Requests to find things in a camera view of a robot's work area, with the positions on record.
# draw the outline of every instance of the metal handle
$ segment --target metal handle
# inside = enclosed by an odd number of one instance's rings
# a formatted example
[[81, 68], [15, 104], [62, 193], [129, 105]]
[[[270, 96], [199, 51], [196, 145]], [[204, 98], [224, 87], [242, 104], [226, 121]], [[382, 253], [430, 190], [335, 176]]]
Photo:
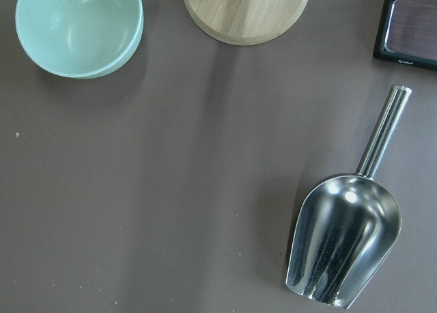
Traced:
[[375, 176], [411, 92], [412, 90], [405, 86], [393, 85], [391, 87], [389, 96], [373, 129], [373, 134], [356, 169], [357, 174], [367, 178]]

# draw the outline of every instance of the stainless steel scoop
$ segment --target stainless steel scoop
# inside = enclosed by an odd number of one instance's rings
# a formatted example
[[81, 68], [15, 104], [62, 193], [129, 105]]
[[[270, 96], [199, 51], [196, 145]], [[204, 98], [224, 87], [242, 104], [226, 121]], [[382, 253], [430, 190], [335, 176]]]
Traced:
[[305, 199], [287, 272], [290, 290], [349, 308], [390, 252], [401, 213], [373, 177], [410, 94], [394, 85], [356, 173], [331, 176]]

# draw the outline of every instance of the light green bowl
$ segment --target light green bowl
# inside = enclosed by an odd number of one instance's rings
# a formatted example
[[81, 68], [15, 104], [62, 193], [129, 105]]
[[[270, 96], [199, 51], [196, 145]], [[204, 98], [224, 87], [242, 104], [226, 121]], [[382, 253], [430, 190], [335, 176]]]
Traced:
[[53, 74], [101, 77], [123, 66], [143, 33], [141, 0], [18, 0], [26, 54]]

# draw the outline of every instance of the brand logo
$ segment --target brand logo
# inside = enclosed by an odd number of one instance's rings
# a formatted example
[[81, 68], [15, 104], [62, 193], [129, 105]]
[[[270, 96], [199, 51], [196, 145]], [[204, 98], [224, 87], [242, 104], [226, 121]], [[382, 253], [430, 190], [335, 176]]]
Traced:
[[413, 65], [414, 62], [405, 62], [404, 60], [398, 60], [400, 64], [407, 64], [407, 65]]

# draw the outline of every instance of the wooden disc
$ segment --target wooden disc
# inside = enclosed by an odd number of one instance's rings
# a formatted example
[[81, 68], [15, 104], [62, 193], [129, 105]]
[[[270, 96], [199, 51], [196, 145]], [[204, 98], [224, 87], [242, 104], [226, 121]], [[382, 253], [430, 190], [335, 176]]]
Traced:
[[184, 0], [188, 13], [207, 34], [222, 42], [253, 45], [287, 31], [308, 0]]

